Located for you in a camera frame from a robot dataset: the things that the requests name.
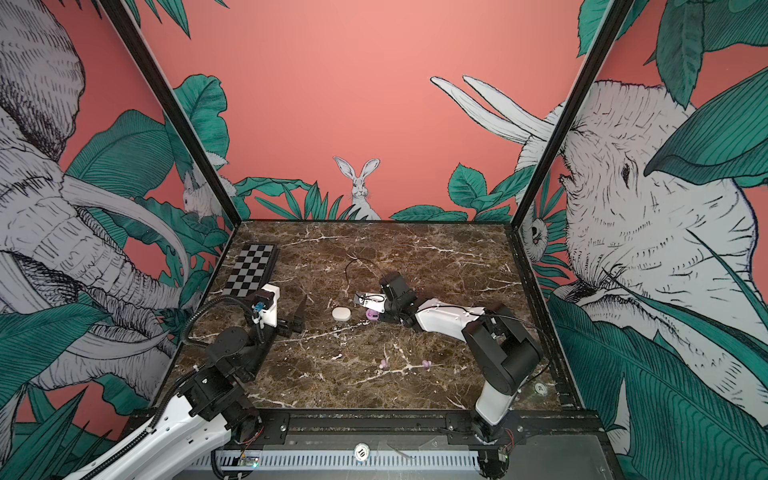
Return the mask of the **white earbud charging case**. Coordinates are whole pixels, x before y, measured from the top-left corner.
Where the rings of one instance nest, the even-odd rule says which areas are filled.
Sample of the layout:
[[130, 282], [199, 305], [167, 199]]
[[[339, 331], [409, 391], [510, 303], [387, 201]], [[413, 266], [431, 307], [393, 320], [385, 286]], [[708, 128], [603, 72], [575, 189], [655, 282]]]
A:
[[347, 307], [335, 307], [331, 312], [332, 318], [338, 322], [347, 322], [351, 318], [351, 310]]

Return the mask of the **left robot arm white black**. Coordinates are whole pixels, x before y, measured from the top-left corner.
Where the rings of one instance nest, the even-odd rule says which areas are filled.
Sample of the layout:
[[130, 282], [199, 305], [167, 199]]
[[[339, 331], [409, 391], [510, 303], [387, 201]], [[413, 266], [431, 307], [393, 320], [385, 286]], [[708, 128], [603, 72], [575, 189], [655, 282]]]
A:
[[[181, 341], [204, 349], [206, 363], [179, 377], [147, 422], [71, 478], [171, 479], [201, 456], [214, 458], [229, 443], [247, 451], [283, 442], [287, 415], [260, 412], [244, 389], [256, 378], [276, 337], [305, 328], [304, 302], [290, 319], [280, 320], [277, 301], [277, 289], [266, 286], [244, 299], [221, 295], [199, 307]], [[211, 343], [192, 339], [197, 321], [220, 304], [240, 307], [245, 326], [230, 327]]]

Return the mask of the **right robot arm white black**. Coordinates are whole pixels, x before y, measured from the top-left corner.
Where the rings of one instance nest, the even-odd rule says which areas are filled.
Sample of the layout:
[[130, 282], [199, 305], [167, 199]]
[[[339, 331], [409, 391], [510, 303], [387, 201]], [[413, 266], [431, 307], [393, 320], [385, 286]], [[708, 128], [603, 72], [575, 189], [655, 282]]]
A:
[[422, 298], [398, 272], [384, 276], [380, 286], [379, 293], [356, 296], [379, 321], [443, 334], [467, 345], [484, 378], [471, 414], [473, 435], [484, 444], [505, 438], [515, 428], [514, 397], [544, 357], [523, 322], [500, 302], [464, 307]]

